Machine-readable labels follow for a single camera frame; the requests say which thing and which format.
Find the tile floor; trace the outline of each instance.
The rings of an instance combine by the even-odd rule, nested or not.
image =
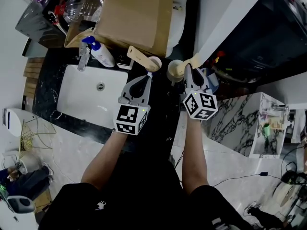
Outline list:
[[[171,151],[176,162],[184,148],[186,118],[186,113],[181,113]],[[57,126],[54,126],[54,128],[56,134],[40,135],[42,141],[53,149],[35,149],[35,154],[41,160],[47,162],[55,172],[54,182],[50,185],[52,198],[55,198],[63,185],[80,181],[86,166],[103,146],[103,144],[94,142],[90,138],[80,137]],[[47,121],[39,119],[37,130],[39,132],[50,132],[52,126]],[[34,145],[44,147],[38,138],[35,138]],[[268,172],[272,176],[280,177],[281,160],[279,159],[249,159],[210,140],[204,133],[203,148],[207,160],[210,185],[215,185],[227,178],[260,172]],[[182,161],[176,167],[176,171],[182,179]],[[241,215],[246,206],[253,201],[258,201],[263,204],[263,209],[266,212],[283,218],[282,215],[287,213],[289,205],[281,208],[272,197],[272,192],[278,183],[278,179],[256,175],[223,182],[217,186],[217,189]],[[254,217],[244,218],[250,223],[257,222]]]

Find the countertop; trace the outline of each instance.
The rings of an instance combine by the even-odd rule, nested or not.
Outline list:
[[[153,74],[153,82],[149,105],[148,121],[138,136],[130,135],[124,151],[150,151],[151,158],[167,159],[173,144],[179,119],[179,94],[183,92],[183,84],[171,86],[166,77],[166,69],[171,60],[161,59],[161,69]],[[98,126],[57,111],[58,97],[67,65],[79,62],[77,48],[49,49],[43,63],[37,84],[32,112],[39,117],[82,137],[105,144],[112,129]],[[88,67],[105,68],[95,59],[90,59]],[[112,70],[128,73],[127,82],[146,75],[144,67],[134,63],[132,70],[127,71],[117,66]]]

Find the white marble floor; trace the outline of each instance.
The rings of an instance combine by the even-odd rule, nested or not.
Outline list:
[[[180,158],[185,144],[187,113],[182,112],[174,138],[171,154],[175,162]],[[210,185],[234,177],[248,176],[261,172],[280,178],[280,159],[249,159],[233,150],[209,139],[203,132],[203,149],[208,167],[208,181]],[[176,167],[179,178],[182,179],[182,161]],[[280,204],[272,197],[273,191],[279,179],[255,175],[252,177],[228,180],[216,188],[231,203],[231,205],[243,215],[244,209],[253,201],[261,203],[262,209],[270,214],[280,217],[285,215],[291,205]],[[252,216],[244,217],[250,223],[257,222]]]

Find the box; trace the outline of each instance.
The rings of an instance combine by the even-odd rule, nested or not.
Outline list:
[[[104,0],[95,33],[111,44],[165,57],[173,0]]]

